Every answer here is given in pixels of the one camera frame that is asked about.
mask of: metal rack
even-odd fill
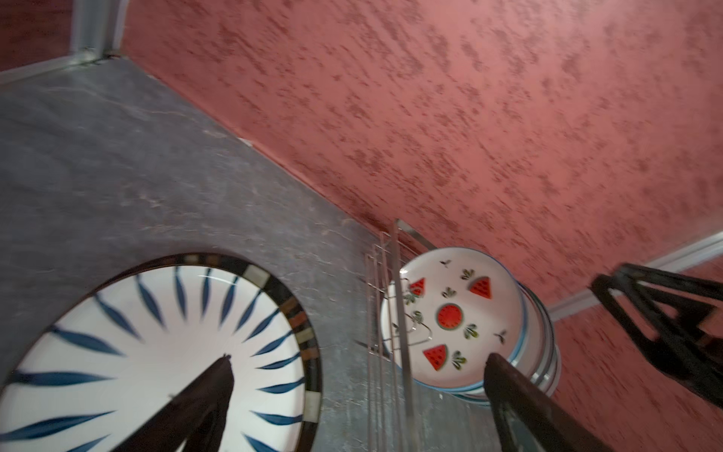
[[[498,439],[489,410],[467,404],[450,395],[415,385],[409,362],[407,334],[394,335],[394,346],[384,344],[379,328],[382,307],[397,309],[399,331],[416,328],[404,312],[403,303],[385,303],[387,287],[393,282],[396,299],[402,299],[399,270],[421,253],[434,246],[401,219],[396,219],[390,233],[382,232],[365,256],[367,282],[367,451],[421,452],[454,450],[498,450]],[[554,348],[554,333],[549,322]],[[435,434],[430,431],[434,425]],[[437,436],[445,435],[439,442]]]

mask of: blue stripe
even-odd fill
[[[95,294],[93,298],[95,298],[95,301],[98,303],[98,306],[100,306],[103,314],[107,315],[108,318],[111,319],[111,322],[118,325],[120,328],[125,330],[128,334],[135,337],[139,341],[143,340],[138,334],[138,332],[135,330],[135,328],[133,328],[133,325],[131,325],[131,323],[123,316],[123,314],[121,314],[121,312],[118,311],[116,308],[104,302],[103,299],[101,299],[100,294]]]
[[[256,452],[278,452],[276,449],[272,449],[261,441],[255,440],[248,435],[244,435],[244,437],[246,437],[246,441],[249,442]]]
[[[284,334],[284,335],[281,336],[280,338],[276,339],[274,342],[270,342],[269,344],[267,344],[266,346],[264,346],[261,350],[259,350],[259,351],[257,351],[256,353],[254,353],[253,356],[256,357],[256,356],[258,356],[258,355],[260,355],[260,354],[264,354],[264,353],[268,353],[269,351],[274,351],[274,350],[276,350],[276,349],[278,348],[278,346],[281,345],[281,343],[283,342],[283,340],[286,339],[286,338],[288,338],[289,336],[291,336],[291,334],[293,334],[293,333],[294,333],[293,331],[289,330],[289,332],[288,332],[287,334]]]
[[[148,312],[155,318],[155,321],[165,330],[166,324],[163,323],[163,316],[161,315],[161,310],[158,309],[158,303],[155,302],[153,295],[151,295],[148,289],[143,286],[143,283],[140,282],[140,275],[136,275],[136,284],[138,285],[138,292],[140,292],[146,309],[148,309]]]
[[[45,436],[53,435],[57,432],[62,432],[70,427],[88,422],[96,417],[105,416],[108,413],[105,412],[99,414],[86,414],[85,416],[66,416],[66,417],[54,417],[53,419],[46,419],[44,421],[36,422],[35,424],[26,425],[17,430],[13,430],[8,433],[0,434],[1,441],[18,441],[18,440],[33,440],[35,438],[43,438]]]
[[[201,318],[206,316],[206,309],[208,309],[208,297],[211,295],[211,269],[206,268],[206,277],[203,280],[203,292],[201,293]]]
[[[264,320],[261,320],[261,323],[259,323],[257,325],[257,327],[254,328],[254,330],[251,332],[251,334],[249,334],[249,337],[246,338],[246,341],[248,341],[250,338],[252,338],[254,336],[258,336],[262,331],[264,331],[266,329],[266,327],[269,326],[269,323],[271,323],[271,320],[273,320],[273,318],[278,313],[279,313],[279,310],[277,308],[274,312],[271,312],[271,314],[268,317],[266,317]]]
[[[32,386],[71,386],[103,380],[113,379],[80,372],[25,373],[20,370],[15,370],[12,374],[10,374],[8,383],[19,383],[21,385]]]
[[[81,444],[78,447],[70,449],[68,452],[88,452],[90,449],[93,448],[94,445],[98,444],[102,440],[106,439],[110,435],[106,435],[103,437],[98,438],[97,440],[90,441],[86,444]]]
[[[179,309],[181,310],[181,315],[183,315],[183,320],[186,320],[186,292],[183,290],[179,269],[180,267],[176,266],[176,300],[179,303]]]
[[[239,329],[241,329],[241,327],[244,326],[244,324],[249,319],[249,317],[251,317],[252,312],[254,312],[254,306],[256,306],[256,300],[258,299],[259,295],[261,295],[261,289],[259,289],[259,291],[256,292],[254,299],[251,300],[251,304],[249,304],[246,307],[244,314],[241,316],[241,320],[239,320],[239,324],[236,325],[236,329],[234,330],[234,333],[237,332]]]
[[[121,357],[126,356],[112,346],[108,345],[105,341],[96,338],[95,336],[91,336],[90,334],[64,331],[58,328],[57,325],[52,325],[49,330],[51,333],[57,335],[64,341],[68,341],[69,343],[77,345],[84,349],[99,351],[100,353],[117,354]]]
[[[264,391],[269,394],[283,394],[288,393],[292,389],[301,385],[304,382],[305,377],[299,378],[299,381],[293,383],[284,383],[283,385],[267,386],[266,388],[259,388],[259,391]]]
[[[228,311],[231,310],[231,306],[234,305],[234,294],[236,293],[236,282],[238,280],[238,276],[234,277],[234,282],[231,283],[231,287],[229,287],[226,292],[226,298],[223,300],[223,306],[221,307],[221,320],[218,322],[219,328],[223,325],[223,321],[226,320],[226,316],[228,315]]]
[[[281,416],[280,414],[264,414],[264,413],[257,413],[252,412],[253,414],[256,414],[261,419],[265,420],[266,422],[274,425],[291,425],[296,424],[297,422],[301,422],[301,420],[304,418],[303,414],[300,414],[299,416]]]
[[[266,369],[266,370],[273,370],[273,369],[280,369],[287,364],[291,364],[292,362],[296,361],[296,358],[301,356],[301,352],[293,355],[291,358],[288,359],[282,359],[281,361],[272,362],[271,364],[267,364],[263,367],[257,367],[257,369]]]

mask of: wall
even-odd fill
[[[723,257],[686,273],[723,281]],[[723,313],[704,326],[723,336]],[[721,409],[658,372],[605,308],[557,322],[556,333],[562,378],[554,400],[617,452],[723,450]]]
[[[353,217],[546,302],[723,224],[716,0],[145,0],[124,42]]]
[[[72,0],[0,0],[0,71],[70,52]]]

